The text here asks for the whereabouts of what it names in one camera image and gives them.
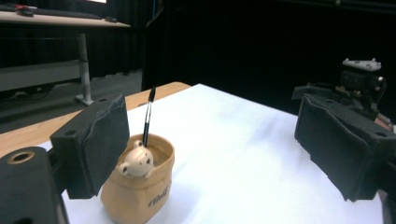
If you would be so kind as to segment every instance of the white table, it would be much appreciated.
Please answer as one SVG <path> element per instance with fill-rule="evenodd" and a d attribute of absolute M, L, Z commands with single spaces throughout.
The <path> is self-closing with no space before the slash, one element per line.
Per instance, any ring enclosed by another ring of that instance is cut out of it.
<path fill-rule="evenodd" d="M 145 115 L 128 112 L 131 134 Z M 309 160 L 296 121 L 204 85 L 156 101 L 150 132 L 174 145 L 176 162 L 168 201 L 148 223 L 382 223 L 378 196 L 345 202 Z M 100 197 L 64 200 L 72 224 L 113 223 Z"/>

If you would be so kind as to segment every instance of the black foam pad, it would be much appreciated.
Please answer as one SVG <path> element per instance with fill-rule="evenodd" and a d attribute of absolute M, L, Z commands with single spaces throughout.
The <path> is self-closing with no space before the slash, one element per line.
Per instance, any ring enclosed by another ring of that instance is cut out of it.
<path fill-rule="evenodd" d="M 302 100 L 295 138 L 352 202 L 374 198 L 381 169 L 396 152 L 395 133 L 334 100 L 310 94 Z"/>
<path fill-rule="evenodd" d="M 65 188 L 70 199 L 88 199 L 114 170 L 129 139 L 124 95 L 93 103 L 61 129 L 50 141 L 56 160 L 64 163 Z"/>

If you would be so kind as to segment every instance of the pen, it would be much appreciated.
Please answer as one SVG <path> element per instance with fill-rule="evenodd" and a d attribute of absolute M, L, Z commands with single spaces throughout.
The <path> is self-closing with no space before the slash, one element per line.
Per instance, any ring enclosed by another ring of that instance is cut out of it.
<path fill-rule="evenodd" d="M 150 116 L 151 116 L 151 104 L 154 101 L 154 96 L 155 96 L 155 86 L 153 86 L 151 88 L 151 91 L 150 91 L 149 97 L 148 97 L 148 110 L 146 112 L 145 129 L 143 131 L 143 146 L 144 147 L 148 146 L 149 119 L 150 119 Z"/>

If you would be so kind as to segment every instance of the dark background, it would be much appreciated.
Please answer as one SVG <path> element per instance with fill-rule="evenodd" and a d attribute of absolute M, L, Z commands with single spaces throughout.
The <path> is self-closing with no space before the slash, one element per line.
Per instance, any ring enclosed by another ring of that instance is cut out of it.
<path fill-rule="evenodd" d="M 344 59 L 376 58 L 388 80 L 379 109 L 396 120 L 395 5 L 345 2 L 165 1 L 149 26 L 144 88 L 204 83 L 297 114 L 294 87 L 338 84 Z"/>
<path fill-rule="evenodd" d="M 87 35 L 92 77 L 144 68 L 143 90 L 172 81 L 203 83 L 297 114 L 300 102 L 291 100 L 294 87 L 307 82 L 338 84 L 344 59 L 376 58 L 388 81 L 379 109 L 396 120 L 395 4 L 347 2 L 337 6 L 326 0 L 163 0 L 158 3 L 163 9 L 150 21 L 151 1 L 25 1 L 30 6 L 112 16 L 144 29 L 143 34 Z M 78 56 L 75 40 L 0 41 L 0 67 Z"/>

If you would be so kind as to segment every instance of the ceramic cup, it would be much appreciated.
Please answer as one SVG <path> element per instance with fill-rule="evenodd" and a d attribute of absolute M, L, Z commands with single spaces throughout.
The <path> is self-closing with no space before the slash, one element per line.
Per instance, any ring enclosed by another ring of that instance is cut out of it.
<path fill-rule="evenodd" d="M 119 172 L 125 157 L 134 148 L 134 142 L 142 139 L 142 134 L 130 137 L 117 167 L 103 185 L 102 203 L 117 223 L 146 223 L 163 207 L 169 196 L 175 149 L 169 141 L 158 135 L 148 135 L 148 149 L 154 160 L 154 169 L 149 178 L 128 178 Z"/>

